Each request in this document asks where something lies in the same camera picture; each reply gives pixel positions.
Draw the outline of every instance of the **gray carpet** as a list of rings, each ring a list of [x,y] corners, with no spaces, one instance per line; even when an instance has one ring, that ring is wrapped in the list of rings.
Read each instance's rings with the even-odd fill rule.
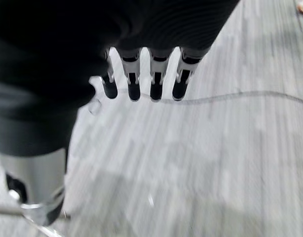
[[[177,49],[159,103],[129,101],[112,50],[119,96],[109,100],[91,79],[101,104],[80,110],[64,205],[72,220],[54,227],[67,237],[303,237],[303,15],[295,4],[242,0],[182,103],[171,99]],[[148,94],[146,49],[141,65]],[[256,90],[267,92],[247,93]],[[204,99],[232,93],[240,94]],[[1,168],[0,205],[15,205]],[[0,237],[23,236],[44,235],[0,216]]]

